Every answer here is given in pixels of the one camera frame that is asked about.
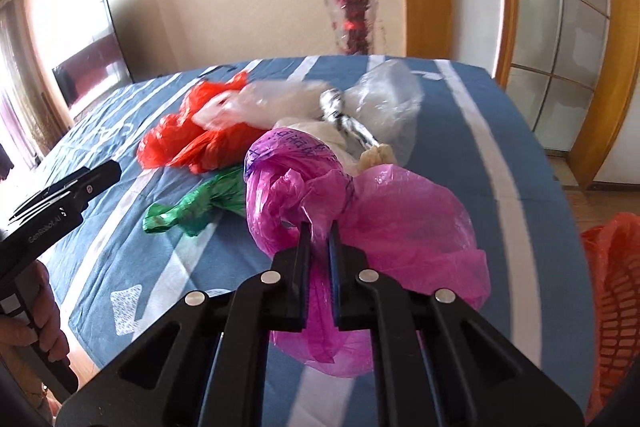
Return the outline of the person's left hand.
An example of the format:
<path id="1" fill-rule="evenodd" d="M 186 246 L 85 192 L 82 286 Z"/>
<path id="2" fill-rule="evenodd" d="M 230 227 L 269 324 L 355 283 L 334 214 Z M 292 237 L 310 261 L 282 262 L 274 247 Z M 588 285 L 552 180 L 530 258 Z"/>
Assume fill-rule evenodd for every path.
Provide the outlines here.
<path id="1" fill-rule="evenodd" d="M 49 272 L 39 260 L 32 262 L 37 273 L 38 294 L 29 311 L 35 327 L 12 319 L 1 317 L 0 343 L 11 347 L 26 347 L 38 343 L 39 348 L 48 355 L 50 362 L 62 361 L 70 353 L 70 345 L 61 329 L 61 315 L 54 300 L 49 282 Z"/>

